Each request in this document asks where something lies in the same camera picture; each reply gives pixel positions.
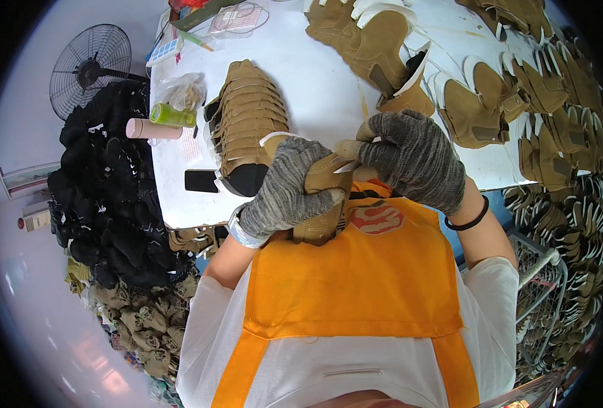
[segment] printed logo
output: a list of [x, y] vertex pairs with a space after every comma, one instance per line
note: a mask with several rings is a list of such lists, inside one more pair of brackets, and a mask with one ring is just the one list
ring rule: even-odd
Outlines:
[[351, 213], [351, 224], [370, 235], [395, 230], [403, 224], [403, 219], [401, 211], [382, 200], [372, 206], [354, 208]]

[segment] orange apron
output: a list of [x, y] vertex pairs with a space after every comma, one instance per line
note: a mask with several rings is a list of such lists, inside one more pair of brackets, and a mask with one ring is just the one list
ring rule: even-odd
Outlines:
[[[352, 190], [391, 193], [376, 182]], [[321, 247], [272, 241], [257, 252], [213, 408], [244, 405], [270, 340], [314, 336], [431, 338], [449, 407], [479, 404], [438, 214], [404, 198], [366, 198], [347, 201], [345, 216], [346, 229]]]

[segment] pile of black fabric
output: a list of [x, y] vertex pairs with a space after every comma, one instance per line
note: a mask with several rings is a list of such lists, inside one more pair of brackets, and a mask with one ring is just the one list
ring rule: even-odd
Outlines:
[[146, 118], [148, 106], [149, 85], [127, 80], [75, 108], [59, 138], [61, 169], [47, 180], [52, 233], [107, 289], [118, 278], [164, 288], [196, 273], [194, 256], [169, 248], [150, 146], [125, 134], [127, 120]]

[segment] black wristband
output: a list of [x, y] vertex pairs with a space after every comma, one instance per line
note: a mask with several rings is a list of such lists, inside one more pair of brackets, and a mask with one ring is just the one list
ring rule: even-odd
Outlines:
[[446, 225], [446, 228], [450, 229], [450, 230], [454, 230], [454, 231], [464, 231], [464, 230], [468, 230], [469, 228], [478, 225], [478, 223], [480, 222], [480, 220], [483, 219], [483, 217], [485, 217], [485, 214], [487, 214], [487, 210], [489, 209], [489, 199], [485, 196], [483, 196], [483, 200], [485, 201], [485, 205], [483, 205], [483, 211], [480, 212], [480, 215], [476, 217], [476, 219], [474, 219], [474, 221], [464, 224], [464, 225], [453, 225], [449, 222], [448, 218], [444, 217], [444, 225]]

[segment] work glove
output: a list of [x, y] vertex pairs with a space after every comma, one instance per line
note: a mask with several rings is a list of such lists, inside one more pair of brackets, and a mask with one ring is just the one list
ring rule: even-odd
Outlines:
[[[376, 136], [381, 141], [372, 143]], [[336, 143], [335, 152], [374, 168], [380, 181], [410, 200], [447, 216], [460, 209], [465, 166], [455, 158], [442, 129], [420, 112], [405, 109], [400, 114], [374, 115], [360, 126], [356, 140]]]
[[259, 248], [277, 231], [285, 231], [340, 204], [340, 188], [304, 193], [304, 181], [314, 162], [331, 154], [319, 142], [289, 136], [277, 147], [272, 166], [254, 200], [238, 215], [239, 228], [230, 225], [234, 238]]

